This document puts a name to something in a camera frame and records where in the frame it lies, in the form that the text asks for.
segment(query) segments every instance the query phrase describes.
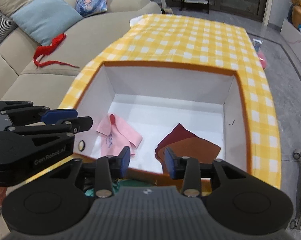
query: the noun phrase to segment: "red ribbon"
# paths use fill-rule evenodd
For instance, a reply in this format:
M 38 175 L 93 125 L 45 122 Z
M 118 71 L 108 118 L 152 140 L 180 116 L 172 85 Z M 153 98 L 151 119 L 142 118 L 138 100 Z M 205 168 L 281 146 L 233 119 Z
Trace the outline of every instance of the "red ribbon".
M 57 61 L 57 60 L 49 60 L 49 61 L 42 62 L 42 63 L 37 61 L 37 58 L 39 56 L 48 56 L 48 55 L 52 54 L 55 51 L 55 49 L 57 49 L 57 47 L 62 43 L 62 41 L 64 39 L 66 39 L 66 34 L 62 33 L 62 34 L 59 34 L 56 38 L 52 39 L 52 44 L 51 45 L 49 45 L 49 46 L 39 46 L 36 49 L 35 54 L 34 54 L 34 64 L 37 67 L 45 67 L 45 66 L 48 66 L 48 65 L 51 65 L 51 64 L 59 64 L 59 65 L 67 65 L 67 66 L 78 68 L 77 66 L 73 66 L 71 64 L 60 62 L 60 61 Z

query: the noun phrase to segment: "yellow checkered tablecloth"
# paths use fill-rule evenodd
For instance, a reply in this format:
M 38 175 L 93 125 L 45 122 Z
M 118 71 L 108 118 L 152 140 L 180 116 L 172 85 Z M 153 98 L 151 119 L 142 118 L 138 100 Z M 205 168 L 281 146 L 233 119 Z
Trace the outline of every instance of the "yellow checkered tablecloth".
M 75 107 L 95 72 L 107 61 L 189 63 L 202 65 L 203 69 L 234 71 L 248 119 L 251 173 L 280 187 L 281 152 L 276 113 L 265 73 L 245 29 L 178 15 L 144 15 L 127 34 L 85 66 L 60 108 Z

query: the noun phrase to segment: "white box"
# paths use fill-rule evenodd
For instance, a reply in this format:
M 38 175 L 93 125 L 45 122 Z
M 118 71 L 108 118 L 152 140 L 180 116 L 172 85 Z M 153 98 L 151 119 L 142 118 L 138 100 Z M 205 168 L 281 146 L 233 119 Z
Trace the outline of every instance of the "white box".
M 221 147 L 219 158 L 246 171 L 246 133 L 241 93 L 235 75 L 141 66 L 102 66 L 77 106 L 93 127 L 78 133 L 74 152 L 99 158 L 97 126 L 107 113 L 124 118 L 143 141 L 131 168 L 162 173 L 155 149 L 181 123 L 187 130 Z M 79 152 L 78 144 L 85 141 Z

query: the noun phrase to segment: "beige sofa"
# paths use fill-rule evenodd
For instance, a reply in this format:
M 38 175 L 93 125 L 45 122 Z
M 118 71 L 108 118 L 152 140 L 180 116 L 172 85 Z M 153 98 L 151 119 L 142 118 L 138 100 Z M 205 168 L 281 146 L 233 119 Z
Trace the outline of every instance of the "beige sofa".
M 76 0 L 65 1 L 75 7 Z M 108 0 L 107 13 L 85 18 L 68 29 L 67 38 L 43 61 L 67 62 L 78 69 L 57 64 L 36 69 L 32 58 L 39 44 L 17 28 L 0 45 L 0 100 L 57 108 L 80 70 L 130 29 L 130 19 L 150 13 L 161 13 L 150 0 Z M 0 239 L 8 233 L 0 215 Z

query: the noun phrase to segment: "light blue pillow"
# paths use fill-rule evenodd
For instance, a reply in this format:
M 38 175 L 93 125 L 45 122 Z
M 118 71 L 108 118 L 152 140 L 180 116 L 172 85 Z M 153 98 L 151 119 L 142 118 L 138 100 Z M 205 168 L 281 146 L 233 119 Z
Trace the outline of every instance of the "light blue pillow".
M 107 11 L 107 0 L 77 0 L 75 9 L 84 17 Z
M 47 46 L 83 17 L 63 0 L 34 0 L 11 19 L 35 41 Z

